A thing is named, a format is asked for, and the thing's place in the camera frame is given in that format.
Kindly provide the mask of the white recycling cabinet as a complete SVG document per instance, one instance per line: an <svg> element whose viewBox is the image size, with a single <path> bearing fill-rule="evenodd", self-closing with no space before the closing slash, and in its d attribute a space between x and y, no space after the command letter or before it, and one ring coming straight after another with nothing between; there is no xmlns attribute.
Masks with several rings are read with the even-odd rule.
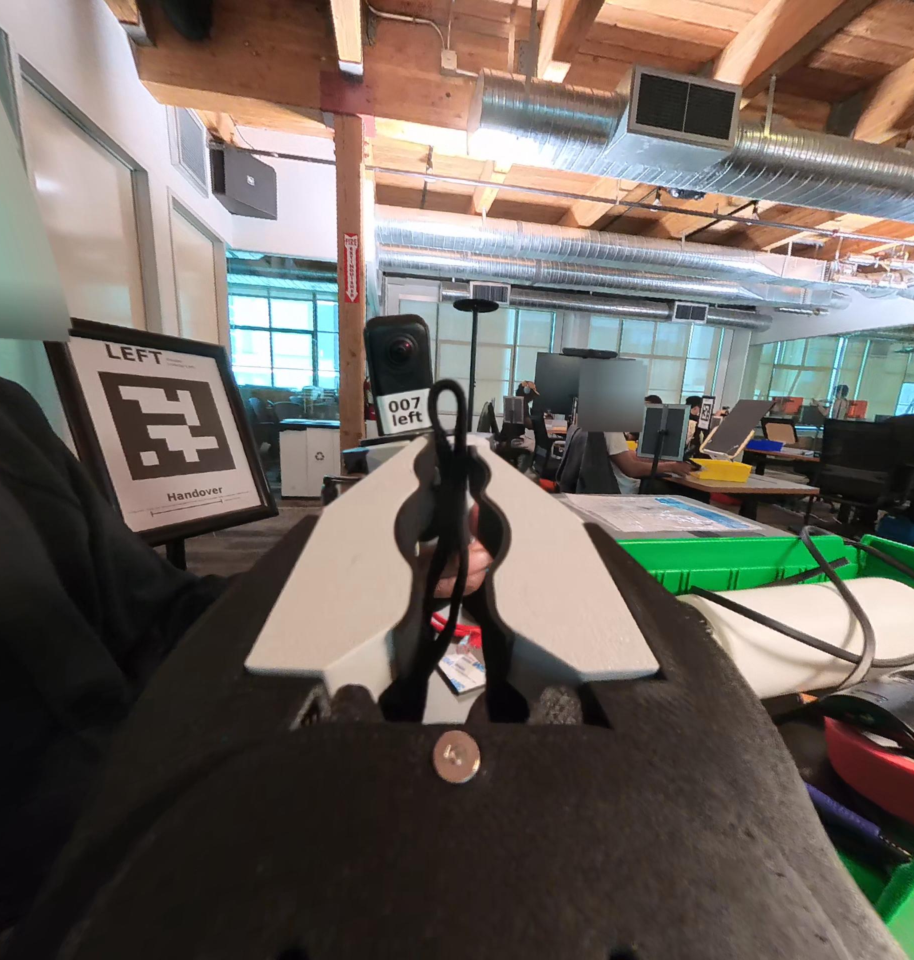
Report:
<svg viewBox="0 0 914 960"><path fill-rule="evenodd" d="M279 455L281 497L319 499L325 478L341 472L340 422L284 418L279 423Z"/></svg>

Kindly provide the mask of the black round lamp stand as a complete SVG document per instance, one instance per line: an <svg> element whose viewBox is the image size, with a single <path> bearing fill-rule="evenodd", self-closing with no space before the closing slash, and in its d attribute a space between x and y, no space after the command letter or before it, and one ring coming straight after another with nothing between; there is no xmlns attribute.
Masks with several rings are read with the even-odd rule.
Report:
<svg viewBox="0 0 914 960"><path fill-rule="evenodd" d="M497 312L500 304L492 299L479 296L466 296L456 299L453 302L456 311L470 316L470 336L469 336L469 372L467 383L467 405L468 409L473 410L475 385L476 385L476 361L479 335L479 319L481 314L492 314Z"/></svg>

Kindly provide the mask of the person's left hand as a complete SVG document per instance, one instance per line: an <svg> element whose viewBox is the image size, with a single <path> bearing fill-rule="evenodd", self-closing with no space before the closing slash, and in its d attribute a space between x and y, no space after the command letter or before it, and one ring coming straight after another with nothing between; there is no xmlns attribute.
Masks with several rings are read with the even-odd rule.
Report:
<svg viewBox="0 0 914 960"><path fill-rule="evenodd" d="M477 536L478 520L479 505L473 503L468 509L467 515L470 536L467 546L467 570L463 587L463 597L470 596L477 592L483 585L487 573L494 562L494 558ZM458 585L459 562L459 555L453 554L442 568L434 590L435 599L442 601L451 598Z"/></svg>

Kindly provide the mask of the white cylinder with black cap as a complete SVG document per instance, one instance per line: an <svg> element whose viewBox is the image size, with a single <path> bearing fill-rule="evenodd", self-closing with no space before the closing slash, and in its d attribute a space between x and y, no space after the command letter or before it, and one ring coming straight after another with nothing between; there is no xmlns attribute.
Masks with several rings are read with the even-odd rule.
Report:
<svg viewBox="0 0 914 960"><path fill-rule="evenodd" d="M914 655L914 587L861 577L847 588L869 618L875 658ZM853 671L862 650L859 621L829 582L771 585L720 593L722 605L688 594L718 645L762 700L832 689Z"/></svg>

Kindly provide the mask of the thin silver air duct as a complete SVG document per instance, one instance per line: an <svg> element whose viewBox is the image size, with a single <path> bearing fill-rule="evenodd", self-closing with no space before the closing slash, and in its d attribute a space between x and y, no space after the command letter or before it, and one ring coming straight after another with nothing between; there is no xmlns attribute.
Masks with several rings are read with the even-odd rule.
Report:
<svg viewBox="0 0 914 960"><path fill-rule="evenodd" d="M805 314L847 305L825 267L795 256L384 205L376 213L386 274Z"/></svg>

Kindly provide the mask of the printed paper sheet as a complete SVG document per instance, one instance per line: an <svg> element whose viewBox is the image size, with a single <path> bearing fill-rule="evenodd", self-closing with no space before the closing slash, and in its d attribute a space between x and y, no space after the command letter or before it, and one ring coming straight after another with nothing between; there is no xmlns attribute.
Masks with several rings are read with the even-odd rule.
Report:
<svg viewBox="0 0 914 960"><path fill-rule="evenodd" d="M767 538L780 531L714 505L671 495L554 494L562 506L620 542Z"/></svg>

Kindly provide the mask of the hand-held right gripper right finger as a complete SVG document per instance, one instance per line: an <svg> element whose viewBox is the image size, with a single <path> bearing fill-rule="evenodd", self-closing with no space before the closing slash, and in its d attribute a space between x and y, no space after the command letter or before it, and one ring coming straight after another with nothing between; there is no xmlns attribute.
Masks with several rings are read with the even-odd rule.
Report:
<svg viewBox="0 0 914 960"><path fill-rule="evenodd" d="M580 516L467 442L476 537L492 565L477 592L487 688L650 679L658 660Z"/></svg>

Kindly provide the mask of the white card with blue print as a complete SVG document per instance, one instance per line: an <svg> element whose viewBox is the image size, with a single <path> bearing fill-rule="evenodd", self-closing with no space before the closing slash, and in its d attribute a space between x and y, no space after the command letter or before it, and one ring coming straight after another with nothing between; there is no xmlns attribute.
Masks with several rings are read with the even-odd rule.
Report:
<svg viewBox="0 0 914 960"><path fill-rule="evenodd" d="M437 672L458 697L479 693L486 687L486 666L478 636L467 635L450 643L437 664Z"/></svg>

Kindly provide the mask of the blue handled tool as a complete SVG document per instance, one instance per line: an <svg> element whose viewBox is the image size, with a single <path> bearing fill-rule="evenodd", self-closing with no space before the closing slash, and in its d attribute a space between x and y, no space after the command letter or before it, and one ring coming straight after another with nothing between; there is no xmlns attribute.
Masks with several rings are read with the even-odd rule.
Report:
<svg viewBox="0 0 914 960"><path fill-rule="evenodd" d="M806 781L803 785L835 846L886 875L912 863L913 854L888 839L876 823L848 809L818 787Z"/></svg>

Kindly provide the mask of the red round tool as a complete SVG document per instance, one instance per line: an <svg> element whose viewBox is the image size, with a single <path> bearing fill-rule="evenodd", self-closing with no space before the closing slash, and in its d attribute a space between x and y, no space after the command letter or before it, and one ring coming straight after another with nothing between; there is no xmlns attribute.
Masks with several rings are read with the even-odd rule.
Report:
<svg viewBox="0 0 914 960"><path fill-rule="evenodd" d="M832 718L823 720L823 736L830 766L847 786L914 826L914 757Z"/></svg>

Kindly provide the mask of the large silver air duct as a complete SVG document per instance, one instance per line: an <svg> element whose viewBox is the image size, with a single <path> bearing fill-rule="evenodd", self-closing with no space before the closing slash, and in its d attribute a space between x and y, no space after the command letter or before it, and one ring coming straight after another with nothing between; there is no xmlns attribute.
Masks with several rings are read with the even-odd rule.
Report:
<svg viewBox="0 0 914 960"><path fill-rule="evenodd" d="M483 70L467 114L481 160L914 224L914 152L739 120L741 89L633 66L612 92Z"/></svg>

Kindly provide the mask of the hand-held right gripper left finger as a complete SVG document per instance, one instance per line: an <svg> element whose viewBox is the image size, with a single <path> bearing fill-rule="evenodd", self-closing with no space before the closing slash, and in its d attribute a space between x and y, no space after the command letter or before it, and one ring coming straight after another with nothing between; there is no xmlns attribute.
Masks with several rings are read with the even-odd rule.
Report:
<svg viewBox="0 0 914 960"><path fill-rule="evenodd" d="M326 506L245 659L248 673L334 694L391 685L395 630L418 611L419 538L433 513L432 436L418 436Z"/></svg>

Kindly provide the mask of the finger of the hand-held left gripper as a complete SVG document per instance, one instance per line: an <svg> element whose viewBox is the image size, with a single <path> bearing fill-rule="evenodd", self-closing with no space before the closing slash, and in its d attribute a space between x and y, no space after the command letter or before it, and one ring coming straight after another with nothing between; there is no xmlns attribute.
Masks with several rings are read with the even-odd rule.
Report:
<svg viewBox="0 0 914 960"><path fill-rule="evenodd" d="M371 474L413 442L413 438L372 438L342 451L342 475Z"/></svg>

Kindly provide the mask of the green plastic bin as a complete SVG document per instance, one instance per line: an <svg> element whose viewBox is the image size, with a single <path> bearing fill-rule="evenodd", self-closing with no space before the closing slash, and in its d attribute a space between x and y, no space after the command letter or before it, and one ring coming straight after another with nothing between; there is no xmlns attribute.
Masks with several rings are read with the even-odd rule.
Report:
<svg viewBox="0 0 914 960"><path fill-rule="evenodd" d="M812 528L797 536L630 540L622 542L622 546L679 599L694 594L727 605L720 594L815 583L830 583L839 591L862 633L862 650L856 666L833 688L761 701L790 749L803 781L877 824L888 839L913 855L912 863L886 874L835 846L826 832L860 892L907 957L914 958L914 825L861 797L835 774L824 737L824 720L830 717L823 716L813 706L835 691L847 690L898 669L914 668L914 654L887 660L875 657L874 629L847 587L847 582L861 577L884 577L914 588L914 547L878 535L848 540Z"/></svg>

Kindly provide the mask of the large black wall speaker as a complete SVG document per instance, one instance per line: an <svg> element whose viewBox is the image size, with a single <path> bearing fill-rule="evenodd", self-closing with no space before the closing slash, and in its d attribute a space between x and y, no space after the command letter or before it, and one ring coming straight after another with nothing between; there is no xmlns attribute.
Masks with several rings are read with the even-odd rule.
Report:
<svg viewBox="0 0 914 960"><path fill-rule="evenodd" d="M211 194L230 214L277 221L278 180L274 167L231 145L208 146Z"/></svg>

